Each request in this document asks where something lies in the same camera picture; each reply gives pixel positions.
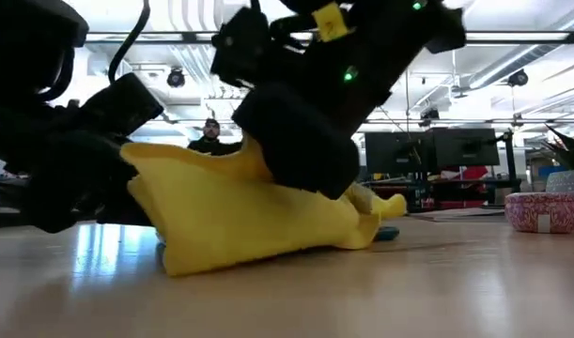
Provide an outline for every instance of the yellow towel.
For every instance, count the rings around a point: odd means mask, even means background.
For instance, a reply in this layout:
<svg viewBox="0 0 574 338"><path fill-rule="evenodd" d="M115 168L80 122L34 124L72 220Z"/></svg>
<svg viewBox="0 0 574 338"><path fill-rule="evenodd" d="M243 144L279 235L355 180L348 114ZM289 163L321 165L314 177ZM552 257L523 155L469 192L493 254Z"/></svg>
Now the yellow towel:
<svg viewBox="0 0 574 338"><path fill-rule="evenodd" d="M382 201L361 186L333 201L275 185L248 136L240 152L222 157L152 144L128 144L121 154L138 170L128 189L165 239L170 276L315 246L363 249L381 218L406 207L401 196Z"/></svg>

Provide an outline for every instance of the wooden table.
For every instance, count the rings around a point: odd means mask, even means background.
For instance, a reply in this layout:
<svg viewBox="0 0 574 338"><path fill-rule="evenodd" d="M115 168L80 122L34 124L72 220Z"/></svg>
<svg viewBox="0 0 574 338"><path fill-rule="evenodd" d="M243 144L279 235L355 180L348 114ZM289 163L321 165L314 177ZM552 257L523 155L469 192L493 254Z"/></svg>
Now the wooden table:
<svg viewBox="0 0 574 338"><path fill-rule="evenodd" d="M0 229L0 338L574 337L574 235L402 220L366 252L165 277L150 228Z"/></svg>

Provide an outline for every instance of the man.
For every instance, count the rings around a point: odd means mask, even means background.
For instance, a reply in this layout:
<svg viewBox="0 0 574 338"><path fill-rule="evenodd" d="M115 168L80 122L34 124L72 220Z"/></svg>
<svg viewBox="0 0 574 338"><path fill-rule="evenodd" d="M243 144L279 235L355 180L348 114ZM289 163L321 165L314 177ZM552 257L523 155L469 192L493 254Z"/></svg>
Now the man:
<svg viewBox="0 0 574 338"><path fill-rule="evenodd" d="M218 139L220 136L220 123L213 118L208 118L203 127L203 137L192 141L188 148L211 156L223 156L239 151L241 142L223 144Z"/></svg>

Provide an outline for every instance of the blue object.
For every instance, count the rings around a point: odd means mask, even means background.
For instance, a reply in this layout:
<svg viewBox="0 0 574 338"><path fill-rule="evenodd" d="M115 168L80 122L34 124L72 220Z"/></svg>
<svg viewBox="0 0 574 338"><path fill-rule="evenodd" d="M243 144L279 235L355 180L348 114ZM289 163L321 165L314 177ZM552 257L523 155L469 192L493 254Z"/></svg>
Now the blue object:
<svg viewBox="0 0 574 338"><path fill-rule="evenodd" d="M399 229L393 226L383 226L374 237L374 241L388 241L393 240L399 236Z"/></svg>
<svg viewBox="0 0 574 338"><path fill-rule="evenodd" d="M562 165L548 165L540 167L537 173L539 174L539 177L547 178L550 174L558 173L561 171L566 171L566 168Z"/></svg>

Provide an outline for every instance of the black monitor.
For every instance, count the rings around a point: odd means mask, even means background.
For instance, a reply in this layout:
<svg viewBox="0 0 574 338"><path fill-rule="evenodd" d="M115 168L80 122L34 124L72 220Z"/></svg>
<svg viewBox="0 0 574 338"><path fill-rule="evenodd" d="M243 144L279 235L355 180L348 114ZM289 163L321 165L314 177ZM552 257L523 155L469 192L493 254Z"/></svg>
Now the black monitor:
<svg viewBox="0 0 574 338"><path fill-rule="evenodd" d="M432 129L438 168L500 165L494 129Z"/></svg>
<svg viewBox="0 0 574 338"><path fill-rule="evenodd" d="M407 174L426 170L423 158L429 138L424 132L369 132L365 134L368 173Z"/></svg>

